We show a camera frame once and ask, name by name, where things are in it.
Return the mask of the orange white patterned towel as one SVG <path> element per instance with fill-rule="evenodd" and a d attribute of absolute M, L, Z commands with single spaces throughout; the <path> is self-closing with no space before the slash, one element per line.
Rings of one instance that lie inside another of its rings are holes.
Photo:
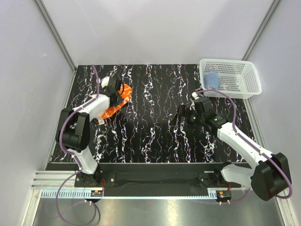
<path fill-rule="evenodd" d="M 95 119 L 98 120 L 99 125 L 104 124 L 104 120 L 112 117 L 118 110 L 120 110 L 125 104 L 127 104 L 132 96 L 132 88 L 128 84 L 122 84 L 119 90 L 119 96 L 117 103 L 114 106 L 110 106 L 103 113 L 98 114 Z"/>

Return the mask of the light blue towel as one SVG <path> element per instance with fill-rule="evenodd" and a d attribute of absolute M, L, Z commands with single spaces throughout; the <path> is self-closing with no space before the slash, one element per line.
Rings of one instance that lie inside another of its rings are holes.
<path fill-rule="evenodd" d="M 207 73 L 204 76 L 204 85 L 206 89 L 217 90 L 219 85 L 219 76 L 218 73 Z"/>

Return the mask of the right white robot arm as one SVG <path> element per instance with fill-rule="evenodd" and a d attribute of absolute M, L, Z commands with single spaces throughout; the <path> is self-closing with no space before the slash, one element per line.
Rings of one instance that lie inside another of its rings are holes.
<path fill-rule="evenodd" d="M 266 150 L 239 130 L 234 120 L 224 114 L 216 114 L 209 98 L 195 98 L 191 106 L 180 105 L 171 125 L 181 123 L 191 129 L 204 128 L 229 145 L 248 163 L 249 168 L 230 162 L 223 163 L 214 171 L 216 185 L 222 187 L 227 183 L 240 184 L 251 188 L 264 201 L 292 188 L 286 156 Z"/>

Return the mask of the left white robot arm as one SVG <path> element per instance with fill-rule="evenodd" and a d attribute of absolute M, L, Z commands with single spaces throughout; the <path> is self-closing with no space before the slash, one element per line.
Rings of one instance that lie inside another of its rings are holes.
<path fill-rule="evenodd" d="M 56 131 L 56 142 L 64 153 L 68 153 L 75 159 L 79 171 L 85 175 L 85 181 L 91 186 L 100 184 L 102 178 L 97 162 L 89 149 L 90 122 L 104 116 L 109 110 L 113 110 L 128 100 L 122 97 L 126 86 L 120 79 L 105 77 L 100 84 L 96 95 L 90 100 L 75 108 L 61 110 Z"/>

